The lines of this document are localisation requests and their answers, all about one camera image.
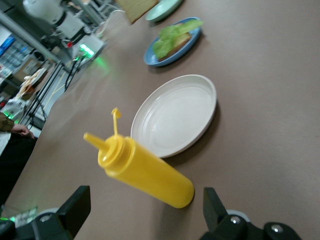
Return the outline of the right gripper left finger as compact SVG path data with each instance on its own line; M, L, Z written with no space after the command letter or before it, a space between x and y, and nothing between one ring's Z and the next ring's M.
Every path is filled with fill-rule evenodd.
M0 221L2 240L73 240L91 212L91 192L81 185L56 212L43 213L16 227L11 220Z

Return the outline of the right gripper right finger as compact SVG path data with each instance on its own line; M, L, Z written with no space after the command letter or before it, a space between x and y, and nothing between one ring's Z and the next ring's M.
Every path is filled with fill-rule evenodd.
M201 240L300 240L290 226L280 222L267 222L258 228L237 211L228 213L215 189L203 190L203 215L208 227Z

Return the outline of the bystander bare hand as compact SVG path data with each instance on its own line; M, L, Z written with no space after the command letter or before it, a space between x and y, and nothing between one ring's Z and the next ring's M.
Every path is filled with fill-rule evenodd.
M10 132L14 133L14 134L19 134L24 137L29 137L32 139L35 138L33 132L30 131L27 126L22 125L22 124L14 124L13 127L11 128Z

